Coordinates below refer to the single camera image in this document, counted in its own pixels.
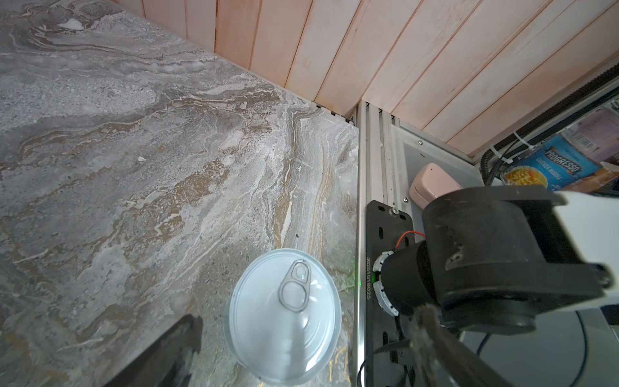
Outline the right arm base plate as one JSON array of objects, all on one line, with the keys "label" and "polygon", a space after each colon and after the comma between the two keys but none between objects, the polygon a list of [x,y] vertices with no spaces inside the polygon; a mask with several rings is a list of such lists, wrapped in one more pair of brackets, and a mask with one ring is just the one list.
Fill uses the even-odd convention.
[{"label": "right arm base plate", "polygon": [[[421,288],[416,254],[425,235],[414,230],[406,212],[376,200],[365,208],[364,226],[364,365],[358,382],[362,386],[414,386],[412,350],[394,345],[409,338],[412,307],[405,297]],[[375,353],[388,345],[392,349]]]}]

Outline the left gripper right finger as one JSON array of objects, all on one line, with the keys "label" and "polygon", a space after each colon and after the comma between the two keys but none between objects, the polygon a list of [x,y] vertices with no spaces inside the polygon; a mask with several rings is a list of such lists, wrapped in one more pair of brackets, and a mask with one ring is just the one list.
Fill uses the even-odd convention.
[{"label": "left gripper right finger", "polygon": [[509,386],[454,335],[445,329],[432,305],[414,310],[410,348],[421,386]]}]

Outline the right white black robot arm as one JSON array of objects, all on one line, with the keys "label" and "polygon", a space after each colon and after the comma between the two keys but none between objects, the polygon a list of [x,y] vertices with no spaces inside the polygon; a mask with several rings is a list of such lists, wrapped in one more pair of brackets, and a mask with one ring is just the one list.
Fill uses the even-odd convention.
[{"label": "right white black robot arm", "polygon": [[366,208],[367,299],[388,315],[434,306],[451,330],[520,335],[540,314],[618,302],[618,201],[539,185],[436,198],[422,231]]}]

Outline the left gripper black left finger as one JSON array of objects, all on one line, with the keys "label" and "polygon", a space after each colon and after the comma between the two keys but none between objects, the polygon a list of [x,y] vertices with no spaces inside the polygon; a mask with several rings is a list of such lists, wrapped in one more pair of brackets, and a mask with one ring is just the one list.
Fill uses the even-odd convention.
[{"label": "left gripper black left finger", "polygon": [[201,351],[203,320],[187,314],[143,351],[108,386],[187,386]]}]

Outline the teal label pull-tab can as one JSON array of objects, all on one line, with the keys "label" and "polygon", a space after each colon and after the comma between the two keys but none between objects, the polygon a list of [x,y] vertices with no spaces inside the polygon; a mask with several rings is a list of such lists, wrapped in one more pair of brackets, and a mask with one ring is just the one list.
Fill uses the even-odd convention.
[{"label": "teal label pull-tab can", "polygon": [[244,271],[227,303],[225,329],[237,361],[267,385],[301,385],[329,364],[342,307],[330,274],[302,251],[272,250]]}]

